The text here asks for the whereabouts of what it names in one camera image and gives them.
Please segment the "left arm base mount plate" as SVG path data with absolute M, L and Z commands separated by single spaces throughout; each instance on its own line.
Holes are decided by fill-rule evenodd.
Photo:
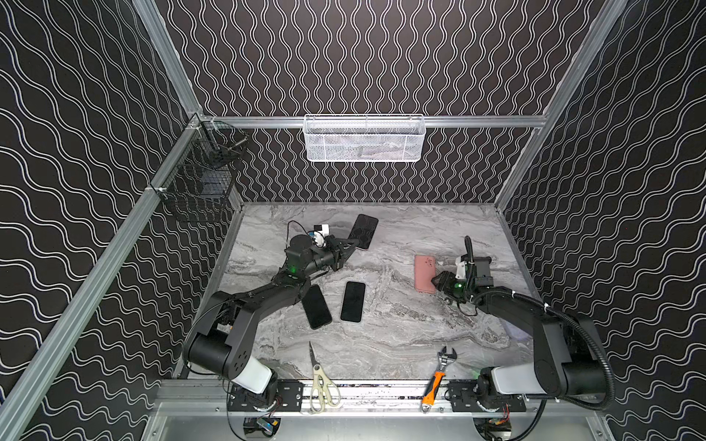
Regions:
M 299 413 L 303 405 L 304 384 L 298 380 L 275 380 L 263 393 L 254 393 L 231 384 L 227 393 L 228 412 L 236 413 Z

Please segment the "pink phone case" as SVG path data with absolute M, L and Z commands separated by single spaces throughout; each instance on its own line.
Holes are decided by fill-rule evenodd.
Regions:
M 414 259 L 415 290 L 421 293 L 437 292 L 432 279 L 437 276 L 436 259 L 430 255 L 416 255 Z

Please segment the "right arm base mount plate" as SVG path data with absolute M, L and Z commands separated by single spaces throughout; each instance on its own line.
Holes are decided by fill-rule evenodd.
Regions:
M 450 380 L 444 393 L 454 413 L 524 413 L 521 395 L 500 395 L 482 391 L 476 380 Z

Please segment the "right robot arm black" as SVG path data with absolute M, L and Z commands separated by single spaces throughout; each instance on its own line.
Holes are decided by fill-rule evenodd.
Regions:
M 496 409 L 510 397 L 524 395 L 592 411 L 610 408 L 616 395 L 615 374 L 593 321 L 496 286 L 489 264 L 485 257 L 463 255 L 455 272 L 443 271 L 430 279 L 451 303 L 470 304 L 476 312 L 508 322 L 531 337 L 531 362 L 481 370 L 475 392 L 479 404 Z

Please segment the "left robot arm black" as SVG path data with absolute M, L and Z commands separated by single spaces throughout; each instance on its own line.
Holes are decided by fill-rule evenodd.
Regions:
M 186 340 L 185 362 L 251 393 L 266 393 L 274 372 L 252 356 L 259 323 L 301 301 L 313 276 L 343 268 L 359 243 L 331 234 L 319 245 L 310 234 L 294 236 L 284 250 L 283 266 L 269 283 L 240 293 L 218 291 L 209 297 Z

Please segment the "phone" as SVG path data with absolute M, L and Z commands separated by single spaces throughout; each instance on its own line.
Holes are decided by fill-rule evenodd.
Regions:
M 358 249 L 368 250 L 378 224 L 379 220 L 377 218 L 366 214 L 359 214 L 351 228 L 348 239 L 357 240 Z

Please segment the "black smartphone green case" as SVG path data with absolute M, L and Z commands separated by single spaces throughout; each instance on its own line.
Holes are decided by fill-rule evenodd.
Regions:
M 360 323 L 365 301 L 366 285 L 362 282 L 349 281 L 341 305 L 340 320 Z

